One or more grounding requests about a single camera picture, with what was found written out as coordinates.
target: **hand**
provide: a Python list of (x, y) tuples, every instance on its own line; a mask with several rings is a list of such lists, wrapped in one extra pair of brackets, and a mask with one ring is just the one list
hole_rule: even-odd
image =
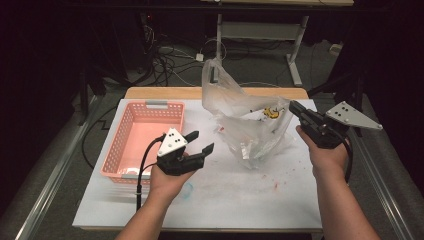
[(181, 191), (184, 183), (195, 173), (189, 172), (181, 176), (166, 175), (158, 166), (153, 166), (150, 175), (150, 191), (147, 200), (154, 198), (157, 203), (168, 207)]
[(296, 130), (309, 147), (315, 178), (336, 177), (343, 179), (344, 164), (347, 159), (347, 151), (344, 145), (340, 144), (334, 149), (319, 148), (300, 126), (297, 126)]

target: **pink plastic basket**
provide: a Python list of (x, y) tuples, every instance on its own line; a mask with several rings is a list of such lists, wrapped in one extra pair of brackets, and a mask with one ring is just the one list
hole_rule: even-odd
[[(125, 106), (112, 144), (101, 168), (101, 174), (116, 183), (137, 183), (141, 160), (147, 146), (169, 128), (182, 131), (184, 103), (155, 100), (134, 100)], [(147, 155), (147, 166), (156, 162), (160, 143)], [(150, 168), (142, 175), (148, 184)]]

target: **gray carpet floor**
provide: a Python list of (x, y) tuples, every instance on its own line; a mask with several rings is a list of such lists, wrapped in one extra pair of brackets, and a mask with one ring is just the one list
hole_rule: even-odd
[[(223, 60), (223, 66), (228, 73), (243, 87), (294, 87), (285, 62), (285, 54), (291, 51), (291, 44), (288, 42), (282, 42), (279, 45), (271, 45), (272, 42), (252, 44), (249, 51), (238, 45), (228, 47), (226, 59)], [(328, 53), (330, 46), (330, 43), (324, 41), (314, 46), (302, 45), (300, 48), (296, 64), (306, 90), (327, 80), (337, 60), (337, 57)], [(194, 57), (197, 53), (196, 50), (185, 45), (174, 47), (172, 53), (174, 55)], [(161, 51), (169, 52), (171, 50), (164, 48)], [(192, 61), (189, 58), (181, 58), (181, 56), (170, 58), (173, 59), (176, 66)], [(201, 66), (200, 63), (193, 63), (175, 68), (176, 74), (169, 78), (169, 86), (200, 86)], [(134, 69), (130, 69), (128, 72), (130, 79), (139, 77)], [(153, 82), (152, 76), (139, 85), (143, 86)], [(114, 81), (105, 79), (105, 84), (107, 93), (101, 99), (99, 108), (91, 112), (94, 115), (92, 119), (98, 119), (104, 112), (115, 106), (125, 94), (126, 89)], [(334, 106), (332, 94), (317, 94), (313, 99), (321, 112)], [(372, 104), (366, 96), (364, 96), (363, 108), (367, 115), (378, 120), (374, 115)], [(78, 99), (75, 99), (75, 109), (74, 116), (46, 149), (1, 219), (0, 239), (15, 239), (58, 159), (63, 156), (70, 141), (77, 133), (78, 122), (81, 118)], [(114, 111), (103, 117), (104, 120), (107, 120), (106, 125), (111, 123), (113, 117)], [(354, 165), (350, 181), (352, 191), (382, 239), (420, 239), (424, 234), (424, 204), (421, 194), (403, 168), (386, 133), (364, 130), (362, 134), (361, 141), (365, 143), (369, 154), (362, 154), (358, 146), (353, 145)], [(102, 130), (101, 124), (96, 124), (87, 135), (85, 154), (92, 164), (95, 164), (106, 136), (107, 130)], [(379, 177), (395, 201), (396, 210), (400, 213), (401, 218), (393, 218), (390, 217), (390, 214), (388, 215), (390, 209), (388, 210), (387, 206), (382, 204), (385, 196), (379, 194), (379, 186), (376, 186), (371, 180), (370, 172), (367, 170), (367, 162), (364, 160), (367, 156), (379, 170)], [(85, 231), (72, 227), (91, 171), (84, 161), (81, 145), (78, 144), (70, 158), (70, 165), (61, 181), (60, 188), (48, 206), (47, 213), (40, 216), (40, 224), (33, 231), (33, 239), (113, 239), (116, 236), (117, 231)], [(161, 239), (304, 239), (304, 237), (303, 235), (235, 233), (227, 235), (163, 233), (161, 235)], [(314, 234), (312, 238), (320, 239), (321, 235)]]

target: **person's left hand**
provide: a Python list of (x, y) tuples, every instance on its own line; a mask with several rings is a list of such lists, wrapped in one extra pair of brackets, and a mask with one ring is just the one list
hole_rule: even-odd
[(169, 206), (181, 191), (184, 183), (195, 173), (189, 172), (181, 176), (166, 175), (158, 166), (153, 166), (150, 174), (150, 191), (148, 200), (154, 198), (165, 206)]

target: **person's right hand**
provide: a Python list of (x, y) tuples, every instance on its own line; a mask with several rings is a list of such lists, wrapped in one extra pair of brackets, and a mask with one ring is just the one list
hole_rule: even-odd
[(334, 149), (319, 148), (300, 126), (297, 126), (296, 130), (309, 147), (315, 178), (344, 179), (344, 165), (347, 159), (345, 146), (340, 144)]

